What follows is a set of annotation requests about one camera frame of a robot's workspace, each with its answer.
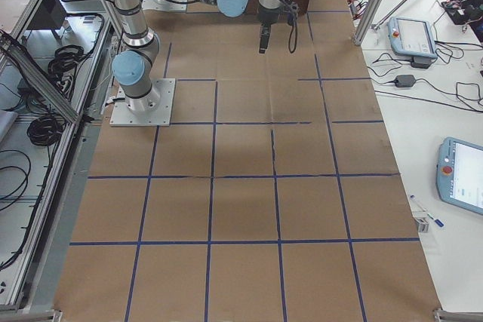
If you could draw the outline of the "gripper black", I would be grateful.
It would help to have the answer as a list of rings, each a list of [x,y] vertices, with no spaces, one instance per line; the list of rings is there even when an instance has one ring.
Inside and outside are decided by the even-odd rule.
[[[298,16],[298,4],[295,0],[258,0],[257,19],[260,26],[259,53],[264,54],[269,47],[271,26],[278,22],[281,15],[286,16],[287,24],[294,25]]]

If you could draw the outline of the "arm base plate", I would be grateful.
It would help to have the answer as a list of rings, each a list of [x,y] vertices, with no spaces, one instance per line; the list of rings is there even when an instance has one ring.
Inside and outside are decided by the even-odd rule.
[[[152,81],[150,93],[139,99],[132,99],[119,88],[112,109],[110,125],[113,127],[168,127],[175,94],[174,78],[158,78]]]

